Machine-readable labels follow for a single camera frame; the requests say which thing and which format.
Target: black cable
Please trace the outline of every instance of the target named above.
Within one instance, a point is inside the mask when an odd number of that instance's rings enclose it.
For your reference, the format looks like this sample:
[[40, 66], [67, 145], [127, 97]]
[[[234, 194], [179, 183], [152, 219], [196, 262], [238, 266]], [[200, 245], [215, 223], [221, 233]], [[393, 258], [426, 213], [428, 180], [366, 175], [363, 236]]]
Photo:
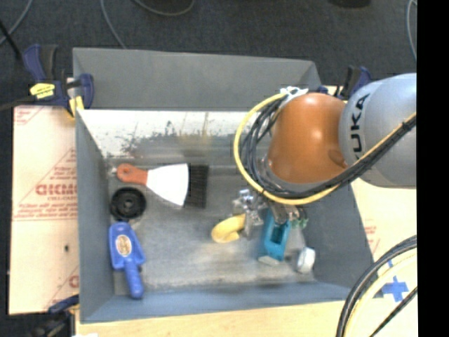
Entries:
[[[34, 0], [28, 0], [27, 5], [25, 6], [24, 11], [22, 14], [20, 14], [20, 17], [17, 19], [17, 21], [14, 23], [14, 25], [11, 27], [11, 29], [8, 31], [9, 35], [12, 35], [14, 31], [19, 27], [19, 25], [22, 23], [25, 16], [28, 14], [28, 11], [31, 8], [31, 5]], [[0, 39], [0, 45], [6, 41], [6, 36]]]
[[[181, 10], [181, 11], [177, 11], [177, 12], [174, 12], [174, 13], [159, 11], [159, 10], [156, 10], [154, 8], [150, 8], [149, 6], [147, 6], [144, 3], [142, 3], [140, 0], [131, 0], [131, 1], [136, 3], [141, 8], [144, 8], [145, 10], [149, 11], [150, 13], [154, 13], [154, 14], [161, 15], [161, 16], [174, 17], [174, 16], [179, 16], [179, 15], [183, 15], [185, 13], [188, 13], [193, 8], [196, 0], [191, 0], [190, 5], [188, 5], [188, 7], [186, 7], [186, 9]], [[107, 26], [109, 27], [109, 30], [114, 35], [114, 37], [117, 40], [117, 42], [119, 43], [119, 45], [122, 48], [127, 49], [125, 43], [122, 42], [122, 40], [120, 39], [120, 37], [117, 34], [116, 30], [114, 29], [114, 26], [112, 25], [111, 20], [109, 19], [109, 16], [108, 16], [107, 11], [106, 11], [105, 0], [100, 0], [100, 6], [101, 6], [102, 14], [103, 14], [103, 16], [104, 16], [104, 18], [106, 20]]]
[[398, 243], [396, 246], [389, 249], [386, 253], [384, 253], [375, 263], [373, 263], [358, 279], [355, 283], [351, 291], [349, 292], [347, 299], [342, 308], [342, 312], [340, 314], [340, 318], [337, 325], [337, 333], [336, 337], [343, 337], [346, 325], [351, 315], [354, 306], [366, 289], [367, 285], [369, 285], [372, 278], [377, 274], [379, 269], [385, 264], [388, 263], [389, 260], [410, 251], [412, 249], [417, 248], [417, 235], [409, 237], [408, 239], [403, 240]]
[[411, 291], [402, 301], [399, 303], [396, 308], [391, 311], [391, 313], [388, 315], [386, 319], [376, 328], [376, 330], [370, 334], [370, 337], [374, 337], [377, 335], [395, 316], [402, 311], [411, 301], [412, 299], [417, 295], [418, 293], [418, 287], [416, 286], [413, 291]]

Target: yellow cable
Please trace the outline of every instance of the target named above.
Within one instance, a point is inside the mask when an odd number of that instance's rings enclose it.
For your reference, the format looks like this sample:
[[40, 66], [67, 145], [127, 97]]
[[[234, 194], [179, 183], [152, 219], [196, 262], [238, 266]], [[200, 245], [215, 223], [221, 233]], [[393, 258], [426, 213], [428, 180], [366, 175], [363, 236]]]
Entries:
[[371, 300], [371, 298], [373, 298], [373, 296], [387, 283], [387, 281], [392, 279], [395, 275], [397, 275], [399, 270], [415, 262], [416, 260], [417, 260], [417, 253], [414, 252], [414, 254], [412, 254], [411, 256], [408, 256], [407, 258], [400, 260], [393, 267], [385, 271], [382, 275], [380, 275], [380, 277], [378, 277], [373, 282], [371, 286], [368, 287], [366, 292], [362, 295], [362, 297], [358, 300], [358, 302], [354, 306], [354, 309], [349, 316], [344, 336], [351, 336], [352, 330], [356, 325], [357, 319], [359, 318], [361, 311]]
[[219, 243], [235, 241], [240, 238], [239, 231], [245, 227], [245, 214], [236, 215], [227, 218], [218, 223], [210, 233], [212, 239]]
[[[265, 191], [265, 189], [259, 185], [256, 181], [254, 181], [251, 176], [249, 175], [248, 172], [246, 172], [245, 167], [243, 166], [243, 163], [241, 162], [240, 159], [240, 151], [239, 151], [239, 143], [240, 143], [240, 137], [241, 134], [243, 133], [243, 129], [246, 126], [246, 124], [248, 123], [248, 121], [250, 120], [250, 118], [256, 113], [258, 112], [260, 109], [262, 109], [264, 106], [268, 105], [269, 103], [272, 103], [276, 100], [281, 99], [283, 96], [285, 96], [284, 93], [278, 93], [276, 95], [273, 95], [270, 98], [267, 98], [266, 100], [263, 100], [262, 102], [260, 102], [259, 104], [257, 104], [256, 106], [254, 106], [249, 113], [246, 114], [246, 116], [243, 118], [242, 122], [240, 123], [239, 127], [236, 130], [236, 135], [234, 138], [234, 160], [236, 162], [237, 168], [239, 169], [241, 175], [245, 178], [245, 180], [251, 185], [252, 188], [254, 188], [256, 191], [258, 191], [259, 193], [263, 194], [265, 197], [269, 198], [272, 201], [278, 202], [280, 204], [286, 204], [286, 205], [303, 205], [303, 204], [309, 204], [311, 202], [315, 202], [323, 197], [325, 197], [326, 195], [330, 194], [332, 191], [336, 190], [341, 184], [337, 184], [334, 187], [330, 187], [326, 190], [322, 190], [320, 192], [317, 192], [316, 194], [313, 194], [312, 196], [309, 197], [305, 197], [302, 199], [285, 199], [283, 197], [279, 197], [276, 196], [268, 191]], [[414, 112], [413, 114], [411, 114], [407, 120], [405, 121], [408, 122], [410, 121], [414, 116], [416, 115], [416, 112]], [[387, 138], [389, 138], [389, 136], [391, 136], [392, 134], [394, 134], [395, 132], [397, 132], [397, 130], [400, 129], [400, 127], [402, 127], [402, 124], [399, 124], [397, 128], [395, 128], [390, 134], [388, 134], [386, 137], [384, 137], [383, 139], [381, 139], [380, 142], [378, 142], [375, 146], [373, 146], [368, 152], [366, 152], [355, 164], [353, 164], [353, 166], [362, 163], [367, 156], [374, 150], [377, 148], [377, 146], [379, 146], [380, 144], [382, 144]]]

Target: blue handle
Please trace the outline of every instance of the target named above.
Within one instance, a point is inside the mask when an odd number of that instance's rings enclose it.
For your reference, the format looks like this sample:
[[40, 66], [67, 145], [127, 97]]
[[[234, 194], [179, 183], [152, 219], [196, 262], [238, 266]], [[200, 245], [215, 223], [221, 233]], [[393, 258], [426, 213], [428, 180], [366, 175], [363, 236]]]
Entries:
[[128, 282], [129, 292], [132, 298], [142, 298], [143, 284], [137, 264], [132, 258], [125, 259], [125, 275]]

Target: blue clamp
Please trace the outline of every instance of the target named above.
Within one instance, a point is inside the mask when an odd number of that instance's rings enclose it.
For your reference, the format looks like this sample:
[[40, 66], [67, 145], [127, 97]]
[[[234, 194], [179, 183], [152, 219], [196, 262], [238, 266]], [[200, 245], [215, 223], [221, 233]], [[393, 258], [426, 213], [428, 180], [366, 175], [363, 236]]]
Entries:
[[265, 252], [269, 257], [283, 261], [291, 227], [291, 222], [288, 219], [282, 224], [277, 223], [271, 209], [268, 209], [262, 238]]
[[72, 98], [68, 95], [67, 90], [79, 88], [83, 107], [89, 108], [94, 96], [93, 77], [91, 74], [81, 74], [68, 84], [65, 83], [65, 78], [56, 79], [53, 73], [53, 64], [57, 48], [56, 45], [41, 46], [34, 44], [23, 52], [22, 59], [25, 69], [32, 75], [35, 84], [43, 83], [54, 86], [53, 90], [46, 93], [44, 97], [35, 97], [33, 103], [36, 105], [63, 106], [73, 115], [74, 111], [70, 104]]
[[365, 85], [368, 85], [370, 82], [371, 74], [365, 67], [349, 66], [346, 81], [344, 82], [343, 88], [340, 91], [342, 99], [350, 99], [350, 97], [353, 96], [353, 94], [355, 94], [357, 90]]

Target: kuka logo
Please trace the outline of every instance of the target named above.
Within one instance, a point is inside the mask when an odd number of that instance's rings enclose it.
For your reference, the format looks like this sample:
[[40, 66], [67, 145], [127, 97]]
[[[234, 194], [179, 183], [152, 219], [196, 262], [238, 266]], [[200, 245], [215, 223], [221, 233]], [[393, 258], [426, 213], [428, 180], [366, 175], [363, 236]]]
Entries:
[[362, 117], [363, 104], [365, 103], [365, 100], [369, 96], [370, 96], [370, 94], [366, 94], [357, 100], [356, 108], [359, 110], [358, 114], [356, 115], [355, 112], [353, 112], [352, 116], [351, 116], [351, 120], [352, 120], [351, 131], [353, 131], [353, 133], [351, 133], [352, 150], [354, 151], [354, 154], [357, 159], [360, 159], [360, 156], [358, 156], [357, 154], [359, 152], [362, 152], [362, 150], [363, 150], [362, 139], [361, 139], [360, 133], [359, 133], [359, 131], [360, 131], [359, 122]]
[[54, 194], [76, 194], [76, 185], [71, 183], [65, 184], [41, 184], [35, 189], [39, 196], [51, 196]]

